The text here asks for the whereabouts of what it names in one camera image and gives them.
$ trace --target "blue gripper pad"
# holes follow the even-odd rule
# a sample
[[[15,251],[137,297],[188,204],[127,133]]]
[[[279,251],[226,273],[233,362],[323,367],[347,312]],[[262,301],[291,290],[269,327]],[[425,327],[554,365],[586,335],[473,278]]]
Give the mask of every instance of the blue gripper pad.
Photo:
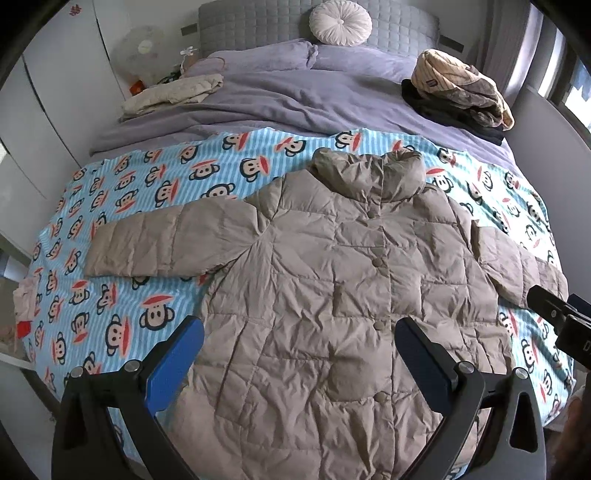
[[[205,330],[197,317],[187,316],[166,340],[162,359],[146,380],[146,407],[152,415],[165,410],[203,346]]]

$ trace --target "puffer jacket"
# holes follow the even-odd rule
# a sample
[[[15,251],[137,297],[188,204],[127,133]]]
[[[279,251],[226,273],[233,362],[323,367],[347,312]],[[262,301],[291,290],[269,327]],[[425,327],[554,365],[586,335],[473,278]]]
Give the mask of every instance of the puffer jacket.
[[[501,231],[479,228],[421,155],[321,148],[308,170],[241,200],[198,200],[101,227],[88,275],[216,271],[206,341],[168,435],[215,480],[398,478],[441,416],[394,346],[410,316],[456,360],[512,368],[498,294],[525,306],[566,279]],[[481,412],[460,461],[482,432]]]

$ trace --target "red tag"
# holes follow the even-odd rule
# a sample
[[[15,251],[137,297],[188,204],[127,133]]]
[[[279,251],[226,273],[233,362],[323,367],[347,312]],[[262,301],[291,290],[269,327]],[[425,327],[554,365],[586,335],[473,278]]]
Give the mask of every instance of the red tag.
[[[31,333],[31,320],[17,322],[17,338],[26,337]]]

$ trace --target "gray upholstered headboard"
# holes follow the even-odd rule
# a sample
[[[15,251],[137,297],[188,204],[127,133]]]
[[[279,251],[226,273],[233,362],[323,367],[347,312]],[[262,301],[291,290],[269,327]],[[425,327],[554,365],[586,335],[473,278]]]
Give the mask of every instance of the gray upholstered headboard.
[[[200,49],[245,50],[295,38],[314,41],[310,11],[327,0],[216,0],[199,7]],[[439,19],[392,0],[356,0],[370,14],[374,29],[366,45],[418,55],[433,48]]]

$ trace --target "round white cushion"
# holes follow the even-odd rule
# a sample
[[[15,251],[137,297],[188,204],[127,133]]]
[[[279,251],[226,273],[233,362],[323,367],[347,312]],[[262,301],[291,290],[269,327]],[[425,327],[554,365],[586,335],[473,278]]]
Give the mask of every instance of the round white cushion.
[[[365,8],[349,0],[331,0],[310,14],[310,29],[327,45],[354,47],[371,35],[371,17]]]

